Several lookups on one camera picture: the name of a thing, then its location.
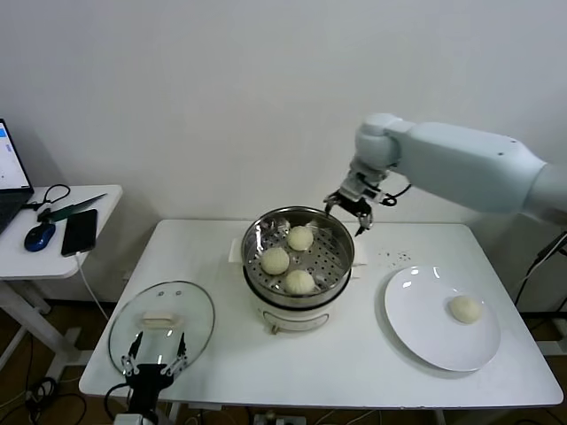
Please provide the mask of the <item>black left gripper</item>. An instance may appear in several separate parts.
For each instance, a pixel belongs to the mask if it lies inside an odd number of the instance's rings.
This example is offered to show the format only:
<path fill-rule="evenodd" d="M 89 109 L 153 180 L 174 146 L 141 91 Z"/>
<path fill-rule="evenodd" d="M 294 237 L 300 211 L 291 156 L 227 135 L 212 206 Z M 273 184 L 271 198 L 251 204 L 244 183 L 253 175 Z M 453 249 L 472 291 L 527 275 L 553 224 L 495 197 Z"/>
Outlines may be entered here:
<path fill-rule="evenodd" d="M 126 376 L 126 384 L 132 390 L 128 403 L 128 413 L 150 414 L 156 409 L 159 394 L 171 386 L 174 375 L 179 375 L 188 367 L 185 333 L 181 334 L 175 358 L 166 366 L 163 364 L 141 364 L 137 366 L 138 354 L 143 332 L 140 331 L 128 353 L 120 357 L 122 373 Z"/>

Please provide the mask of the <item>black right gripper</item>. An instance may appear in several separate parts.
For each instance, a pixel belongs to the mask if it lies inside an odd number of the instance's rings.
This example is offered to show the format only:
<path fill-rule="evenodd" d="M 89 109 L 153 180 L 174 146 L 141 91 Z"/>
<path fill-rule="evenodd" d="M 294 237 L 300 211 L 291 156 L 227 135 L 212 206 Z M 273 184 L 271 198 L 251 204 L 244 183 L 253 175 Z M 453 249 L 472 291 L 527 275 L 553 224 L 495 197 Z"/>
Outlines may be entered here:
<path fill-rule="evenodd" d="M 334 207 L 342 208 L 349 213 L 357 213 L 359 221 L 359 228 L 356 235 L 360 236 L 364 232 L 369 231 L 373 225 L 373 212 L 371 206 L 364 199 L 339 189 L 338 193 L 329 194 L 324 200 L 324 212 L 327 216 L 330 215 Z"/>

